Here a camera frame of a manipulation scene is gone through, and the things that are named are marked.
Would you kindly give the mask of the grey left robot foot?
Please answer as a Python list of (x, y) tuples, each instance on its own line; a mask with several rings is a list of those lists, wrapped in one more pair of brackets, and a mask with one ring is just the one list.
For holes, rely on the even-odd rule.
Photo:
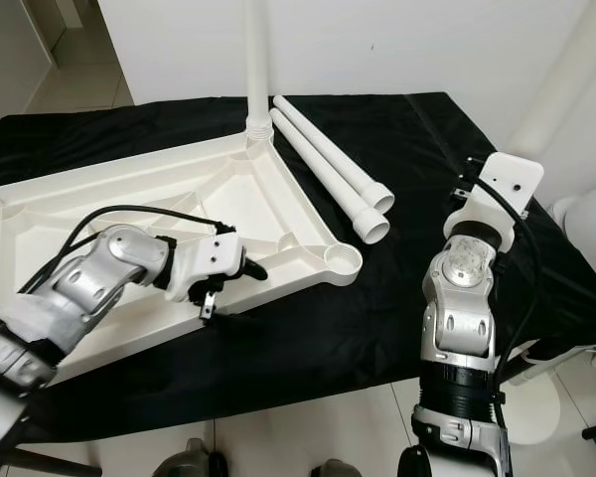
[(228, 477), (228, 465), (220, 451), (210, 451), (202, 439), (189, 439), (186, 449), (162, 460), (152, 477)]

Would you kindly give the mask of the black tablecloth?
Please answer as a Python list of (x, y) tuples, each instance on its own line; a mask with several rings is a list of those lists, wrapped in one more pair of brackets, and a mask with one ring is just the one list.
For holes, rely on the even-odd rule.
[[(301, 95), (293, 104), (396, 195), (347, 286), (310, 287), (38, 394), (29, 442), (77, 442), (235, 416), (411, 379), (422, 274), (462, 164), (492, 154), (445, 92)], [(243, 98), (0, 119), (0, 185), (242, 131)]]

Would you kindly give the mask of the grey right robot foot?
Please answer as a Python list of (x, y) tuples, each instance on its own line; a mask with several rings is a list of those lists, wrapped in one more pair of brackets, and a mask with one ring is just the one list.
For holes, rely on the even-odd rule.
[(310, 477), (365, 477), (354, 465), (340, 459), (327, 459), (310, 472)]

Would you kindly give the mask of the white round fan base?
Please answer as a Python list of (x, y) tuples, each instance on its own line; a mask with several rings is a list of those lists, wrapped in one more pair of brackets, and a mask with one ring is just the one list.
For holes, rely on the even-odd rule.
[(535, 445), (547, 441), (561, 422), (561, 399), (552, 378), (538, 376), (521, 385), (502, 386), (509, 441)]

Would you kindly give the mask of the white plastic table leg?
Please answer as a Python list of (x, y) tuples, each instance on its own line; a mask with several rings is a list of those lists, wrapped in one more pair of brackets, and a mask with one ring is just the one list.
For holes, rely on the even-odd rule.
[(295, 108), (283, 95), (274, 96), (272, 104), (303, 133), (306, 139), (311, 141), (327, 162), (333, 165), (335, 171), (372, 209), (385, 214), (392, 208), (396, 200), (394, 193), (353, 162), (350, 156), (344, 153), (342, 147), (335, 145), (335, 142), (330, 140), (330, 137), (326, 136), (326, 133), (321, 131), (307, 115)]
[(509, 136), (504, 153), (538, 158), (596, 78), (596, 0), (579, 15), (546, 77)]
[(243, 0), (246, 35), (246, 137), (249, 141), (269, 141), (272, 119), (269, 114), (269, 26), (263, 0)]
[(376, 209), (362, 199), (352, 186), (343, 179), (338, 172), (324, 158), (306, 136), (294, 126), (278, 108), (271, 108), (269, 114), (272, 123), (283, 133), (285, 139), (292, 145), (304, 163), (316, 174), (321, 185), (334, 197), (335, 203), (352, 220), (354, 232), (367, 244), (381, 241), (389, 231), (389, 223)]

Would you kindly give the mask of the white fan head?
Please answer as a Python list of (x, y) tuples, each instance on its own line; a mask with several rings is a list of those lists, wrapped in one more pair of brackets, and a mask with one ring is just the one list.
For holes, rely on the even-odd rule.
[(549, 212), (596, 272), (596, 196), (562, 197)]

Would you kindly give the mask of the grey robot foot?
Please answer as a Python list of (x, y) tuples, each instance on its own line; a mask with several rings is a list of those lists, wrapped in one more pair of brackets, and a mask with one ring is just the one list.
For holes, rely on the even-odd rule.
[(228, 465), (220, 451), (210, 451), (202, 439), (189, 439), (186, 449), (162, 460), (152, 477), (228, 477)]
[(310, 477), (365, 477), (354, 465), (340, 459), (327, 459), (310, 472)]

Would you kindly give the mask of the white plastic children table top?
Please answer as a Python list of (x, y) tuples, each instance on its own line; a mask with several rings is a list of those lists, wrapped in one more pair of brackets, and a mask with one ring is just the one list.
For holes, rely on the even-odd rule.
[(243, 133), (168, 147), (0, 186), (0, 308), (57, 253), (90, 211), (115, 206), (89, 233), (131, 224), (193, 240), (215, 222), (237, 229), (267, 280), (241, 277), (217, 296), (217, 315), (246, 312), (316, 283), (345, 286), (363, 264), (338, 241), (270, 142)]

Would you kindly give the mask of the black metal worktable leg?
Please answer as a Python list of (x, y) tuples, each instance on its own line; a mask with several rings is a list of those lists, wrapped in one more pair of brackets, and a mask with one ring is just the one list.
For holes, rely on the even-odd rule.
[(97, 465), (84, 465), (70, 460), (48, 457), (20, 448), (0, 450), (0, 468), (11, 467), (30, 469), (63, 477), (101, 477), (102, 469)]

